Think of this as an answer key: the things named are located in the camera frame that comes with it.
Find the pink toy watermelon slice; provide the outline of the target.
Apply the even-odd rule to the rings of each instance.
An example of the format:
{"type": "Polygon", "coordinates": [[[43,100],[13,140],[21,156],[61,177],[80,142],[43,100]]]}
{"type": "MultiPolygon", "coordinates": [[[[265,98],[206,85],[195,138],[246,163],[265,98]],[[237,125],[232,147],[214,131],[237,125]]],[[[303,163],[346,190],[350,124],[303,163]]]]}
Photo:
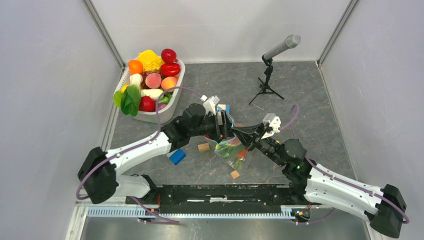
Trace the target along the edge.
{"type": "Polygon", "coordinates": [[[228,144],[230,146],[238,146],[241,144],[241,141],[238,137],[235,137],[234,139],[232,139],[231,141],[228,142],[228,144]]]}

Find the orange toy carrot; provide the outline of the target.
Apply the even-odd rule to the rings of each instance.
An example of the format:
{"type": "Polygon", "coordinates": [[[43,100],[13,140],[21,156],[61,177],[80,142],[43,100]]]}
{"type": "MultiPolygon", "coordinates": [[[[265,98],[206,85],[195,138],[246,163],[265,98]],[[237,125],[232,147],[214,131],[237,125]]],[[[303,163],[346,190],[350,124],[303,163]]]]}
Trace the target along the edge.
{"type": "Polygon", "coordinates": [[[247,150],[246,149],[243,149],[243,150],[241,150],[237,155],[236,155],[236,158],[237,159],[244,159],[245,158],[245,156],[246,156],[246,153],[247,153],[247,150]]]}

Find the clear zip top bag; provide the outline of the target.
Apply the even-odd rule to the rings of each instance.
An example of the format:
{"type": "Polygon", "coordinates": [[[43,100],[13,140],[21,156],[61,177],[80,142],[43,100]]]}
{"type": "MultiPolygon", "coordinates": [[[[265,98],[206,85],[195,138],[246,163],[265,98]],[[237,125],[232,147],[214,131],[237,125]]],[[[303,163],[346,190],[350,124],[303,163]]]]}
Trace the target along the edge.
{"type": "Polygon", "coordinates": [[[230,134],[228,138],[212,137],[215,144],[214,152],[225,162],[238,172],[243,172],[250,161],[246,160],[246,150],[241,140],[234,134],[230,134]]]}

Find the green toy cucumber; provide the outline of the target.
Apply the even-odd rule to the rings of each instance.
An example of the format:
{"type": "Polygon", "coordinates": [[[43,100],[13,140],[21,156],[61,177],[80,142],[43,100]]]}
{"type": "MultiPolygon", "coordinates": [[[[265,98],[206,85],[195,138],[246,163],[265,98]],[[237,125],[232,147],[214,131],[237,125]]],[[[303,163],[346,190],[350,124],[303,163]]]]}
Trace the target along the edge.
{"type": "Polygon", "coordinates": [[[239,152],[239,146],[231,146],[229,144],[220,145],[216,150],[216,154],[222,158],[231,159],[234,158],[239,152]]]}

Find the pink toy peach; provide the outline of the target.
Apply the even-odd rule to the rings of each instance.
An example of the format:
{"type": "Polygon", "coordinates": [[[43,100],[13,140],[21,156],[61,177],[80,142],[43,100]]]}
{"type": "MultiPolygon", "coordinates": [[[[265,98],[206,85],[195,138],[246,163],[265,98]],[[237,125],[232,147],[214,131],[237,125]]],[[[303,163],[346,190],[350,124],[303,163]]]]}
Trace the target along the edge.
{"type": "Polygon", "coordinates": [[[151,73],[145,78],[145,85],[150,89],[157,89],[161,86],[162,77],[159,73],[151,73]]]}

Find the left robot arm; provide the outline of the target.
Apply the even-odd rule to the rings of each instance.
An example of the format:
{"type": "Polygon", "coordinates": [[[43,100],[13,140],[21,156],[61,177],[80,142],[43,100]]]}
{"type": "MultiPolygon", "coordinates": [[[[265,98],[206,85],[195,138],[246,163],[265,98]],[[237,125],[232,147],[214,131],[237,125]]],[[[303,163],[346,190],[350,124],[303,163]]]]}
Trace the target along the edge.
{"type": "Polygon", "coordinates": [[[213,113],[206,111],[203,105],[193,103],[182,115],[144,139],[108,151],[94,147],[77,173],[80,185],[76,197],[100,204],[113,196],[132,196],[151,204],[157,198],[157,190],[150,179],[124,176],[124,172],[186,146],[192,137],[208,136],[215,141],[229,138],[233,125],[234,119],[225,110],[213,113]]]}

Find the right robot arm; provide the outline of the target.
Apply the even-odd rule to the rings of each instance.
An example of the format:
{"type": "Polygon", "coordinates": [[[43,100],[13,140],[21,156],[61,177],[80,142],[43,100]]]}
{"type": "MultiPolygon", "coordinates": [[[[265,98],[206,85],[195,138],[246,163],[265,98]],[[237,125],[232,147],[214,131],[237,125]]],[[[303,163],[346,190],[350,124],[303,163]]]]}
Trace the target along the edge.
{"type": "Polygon", "coordinates": [[[402,225],[409,219],[406,202],[397,187],[374,186],[331,171],[308,158],[298,138],[280,143],[271,136],[271,129],[268,123],[260,123],[231,131],[248,151],[257,149],[283,168],[283,175],[292,184],[288,196],[293,203],[326,205],[360,218],[382,235],[400,237],[402,225]]]}

